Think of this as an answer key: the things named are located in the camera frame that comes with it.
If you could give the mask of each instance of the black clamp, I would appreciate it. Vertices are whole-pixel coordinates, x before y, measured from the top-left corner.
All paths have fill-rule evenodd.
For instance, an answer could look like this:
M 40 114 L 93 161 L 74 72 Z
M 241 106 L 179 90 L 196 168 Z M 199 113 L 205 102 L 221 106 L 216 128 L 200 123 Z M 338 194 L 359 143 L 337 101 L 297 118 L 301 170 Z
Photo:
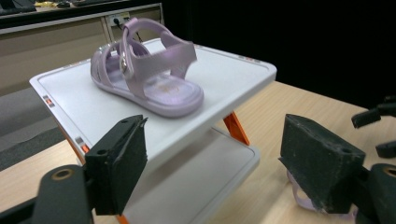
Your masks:
M 120 120 L 85 155 L 83 166 L 47 172 L 37 197 L 0 213 L 0 223 L 92 224 L 97 216 L 122 215 L 146 167 L 142 115 Z
M 382 116 L 396 117 L 396 95 L 385 97 L 384 103 L 377 105 L 352 117 L 352 123 L 355 128 L 377 122 Z M 375 147 L 380 158 L 396 157 L 396 141 L 384 143 Z
M 280 161 L 317 211 L 348 214 L 356 224 L 396 223 L 396 166 L 363 166 L 366 154 L 312 119 L 287 114 Z

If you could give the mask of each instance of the black cable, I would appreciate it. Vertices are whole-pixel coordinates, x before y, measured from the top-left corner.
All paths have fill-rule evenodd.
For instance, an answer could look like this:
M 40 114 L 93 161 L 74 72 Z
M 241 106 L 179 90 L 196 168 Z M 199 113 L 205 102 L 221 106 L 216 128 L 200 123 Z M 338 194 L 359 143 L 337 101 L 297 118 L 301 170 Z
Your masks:
M 115 18 L 113 21 L 114 23 L 116 23 L 117 27 L 119 27 L 120 30 L 122 30 L 119 19 Z
M 138 32 L 136 32 L 136 35 L 137 35 L 137 37 L 139 37 L 139 41 L 140 41 L 140 43 L 142 43 L 142 42 L 143 42 L 143 40 L 142 40 L 142 38 L 140 38 L 140 35 L 139 35 L 139 33 L 138 33 Z

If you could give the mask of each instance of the screw hole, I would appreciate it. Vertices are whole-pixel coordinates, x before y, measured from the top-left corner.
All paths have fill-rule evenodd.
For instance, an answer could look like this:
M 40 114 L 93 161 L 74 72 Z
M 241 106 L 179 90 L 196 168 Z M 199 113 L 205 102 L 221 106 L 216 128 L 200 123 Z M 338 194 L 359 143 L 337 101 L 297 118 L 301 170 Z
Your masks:
M 52 174 L 51 178 L 53 180 L 63 180 L 69 178 L 73 174 L 73 170 L 71 169 L 62 169 Z
M 392 177 L 396 177 L 396 169 L 394 169 L 394 168 L 385 167 L 384 172 Z

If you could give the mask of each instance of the table surface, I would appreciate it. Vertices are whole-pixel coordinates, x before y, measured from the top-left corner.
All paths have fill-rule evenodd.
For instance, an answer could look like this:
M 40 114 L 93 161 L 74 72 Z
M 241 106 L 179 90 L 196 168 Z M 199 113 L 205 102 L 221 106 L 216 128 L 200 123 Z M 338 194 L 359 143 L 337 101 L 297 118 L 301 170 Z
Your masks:
M 396 164 L 396 159 L 378 158 L 375 146 L 393 141 L 396 119 L 355 129 L 351 118 L 365 111 L 355 105 L 274 81 L 235 109 L 250 144 L 261 152 L 259 166 L 234 191 L 207 223 L 354 223 L 300 207 L 293 198 L 286 168 L 279 161 L 286 114 L 312 119 L 367 153 L 364 166 Z M 225 126 L 222 120 L 216 124 Z M 40 178 L 51 169 L 77 164 L 67 141 L 0 172 L 0 211 L 36 196 Z M 114 217 L 94 217 L 95 223 L 118 223 Z

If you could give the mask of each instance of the black backdrop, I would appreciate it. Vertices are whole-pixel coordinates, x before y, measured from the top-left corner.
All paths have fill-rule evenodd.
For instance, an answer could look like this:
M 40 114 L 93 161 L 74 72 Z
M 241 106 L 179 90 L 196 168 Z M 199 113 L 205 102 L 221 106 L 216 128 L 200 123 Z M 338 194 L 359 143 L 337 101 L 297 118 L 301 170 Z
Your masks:
M 396 1 L 172 1 L 165 25 L 196 44 L 272 63 L 276 80 L 372 108 L 396 94 Z

